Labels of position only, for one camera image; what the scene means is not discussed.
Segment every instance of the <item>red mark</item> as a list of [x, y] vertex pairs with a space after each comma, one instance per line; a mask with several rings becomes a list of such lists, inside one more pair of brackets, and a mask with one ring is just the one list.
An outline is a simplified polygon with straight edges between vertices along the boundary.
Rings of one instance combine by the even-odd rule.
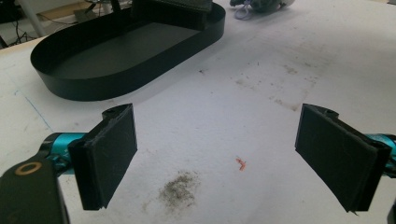
[[236, 161], [241, 164], [241, 167], [239, 168], [240, 171], [244, 171], [245, 167], [247, 166], [247, 163], [245, 161], [242, 161], [241, 158], [236, 158]]

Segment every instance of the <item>table surface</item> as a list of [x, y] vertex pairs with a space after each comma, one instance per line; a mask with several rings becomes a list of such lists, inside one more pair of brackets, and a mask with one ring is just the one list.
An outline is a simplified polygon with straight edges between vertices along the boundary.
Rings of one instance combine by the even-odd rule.
[[[396, 133], [396, 7], [298, 0], [238, 21], [217, 2], [221, 40], [111, 100], [49, 92], [30, 63], [40, 39], [0, 50], [0, 173], [49, 134], [88, 132], [104, 110], [133, 103], [138, 151], [109, 207], [83, 211], [75, 178], [59, 178], [72, 223], [386, 223], [396, 181], [381, 178], [369, 212], [346, 213], [294, 142], [302, 103], [362, 133]], [[179, 175], [191, 177], [181, 203], [163, 194]]]

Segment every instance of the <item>black tray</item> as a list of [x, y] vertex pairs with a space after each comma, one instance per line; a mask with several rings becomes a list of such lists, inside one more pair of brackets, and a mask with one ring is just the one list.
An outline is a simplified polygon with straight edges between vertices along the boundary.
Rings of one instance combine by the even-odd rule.
[[54, 94], [100, 101], [135, 91], [219, 40], [225, 10], [213, 4], [205, 28], [132, 19], [129, 8], [42, 40], [31, 62]]

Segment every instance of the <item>black wire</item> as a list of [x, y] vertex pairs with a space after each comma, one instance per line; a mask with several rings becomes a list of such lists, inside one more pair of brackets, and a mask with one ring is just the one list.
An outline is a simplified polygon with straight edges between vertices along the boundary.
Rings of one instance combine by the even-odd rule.
[[46, 19], [46, 20], [48, 20], [48, 21], [52, 21], [52, 22], [59, 23], [59, 24], [64, 24], [64, 25], [74, 25], [74, 24], [77, 24], [76, 21], [75, 21], [75, 22], [71, 22], [71, 23], [68, 23], [68, 22], [61, 22], [61, 21], [54, 21], [54, 20], [52, 20], [52, 19], [50, 19], [50, 18], [44, 16], [43, 14], [37, 14], [37, 16], [40, 16], [40, 17], [42, 17], [42, 18], [44, 18], [44, 19]]

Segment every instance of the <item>floor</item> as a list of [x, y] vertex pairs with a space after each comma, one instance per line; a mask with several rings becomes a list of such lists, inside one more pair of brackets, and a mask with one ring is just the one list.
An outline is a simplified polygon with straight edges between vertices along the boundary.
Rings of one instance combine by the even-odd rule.
[[[387, 3], [389, 0], [369, 0], [375, 1], [379, 3]], [[100, 14], [103, 15], [103, 10], [95, 9], [93, 11], [97, 16]], [[67, 28], [73, 25], [76, 22], [76, 17], [74, 15], [65, 16], [59, 19], [54, 19], [52, 21], [42, 21], [42, 24], [45, 28], [47, 34], [51, 35], [57, 31], [60, 31], [64, 28]], [[17, 44], [18, 36], [23, 36], [26, 33], [26, 37], [21, 39], [21, 42], [26, 42], [28, 40], [34, 39], [37, 37], [37, 33], [35, 32], [31, 23], [23, 18], [18, 21], [18, 32], [17, 32], [17, 23], [16, 22], [8, 22], [8, 23], [0, 23], [0, 36], [5, 40], [5, 42], [12, 46]]]

